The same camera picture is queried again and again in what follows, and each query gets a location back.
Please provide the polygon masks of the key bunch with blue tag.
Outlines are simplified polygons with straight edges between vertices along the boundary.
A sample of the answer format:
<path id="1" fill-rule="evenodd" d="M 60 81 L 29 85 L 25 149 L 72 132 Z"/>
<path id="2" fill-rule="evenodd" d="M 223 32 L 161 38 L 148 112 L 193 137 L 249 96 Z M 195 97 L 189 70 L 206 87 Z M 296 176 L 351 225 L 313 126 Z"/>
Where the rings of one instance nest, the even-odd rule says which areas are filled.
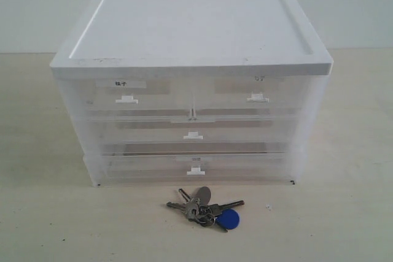
<path id="1" fill-rule="evenodd" d="M 188 221 L 195 222 L 204 228 L 218 226 L 225 232 L 239 225 L 240 216 L 234 208 L 245 205 L 243 200 L 227 204 L 210 204 L 209 187 L 200 187 L 193 195 L 189 195 L 182 188 L 178 189 L 178 192 L 185 202 L 167 202 L 166 206 L 181 211 Z"/>

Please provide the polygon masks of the white translucent drawer cabinet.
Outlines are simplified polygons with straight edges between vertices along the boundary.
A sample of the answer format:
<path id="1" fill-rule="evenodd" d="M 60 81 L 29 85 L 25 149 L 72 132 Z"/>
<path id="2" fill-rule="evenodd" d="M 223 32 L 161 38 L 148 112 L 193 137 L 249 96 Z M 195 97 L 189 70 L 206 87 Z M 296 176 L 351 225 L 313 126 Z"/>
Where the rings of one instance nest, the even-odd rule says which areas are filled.
<path id="1" fill-rule="evenodd" d="M 83 157 L 103 154 L 92 121 L 297 121 L 284 153 L 306 161 L 307 140 L 333 59 L 297 0 L 92 0 L 50 67 Z M 302 106 L 262 109 L 91 110 L 72 113 L 88 79 L 203 77 L 311 79 Z M 282 182 L 295 184 L 296 181 Z"/>

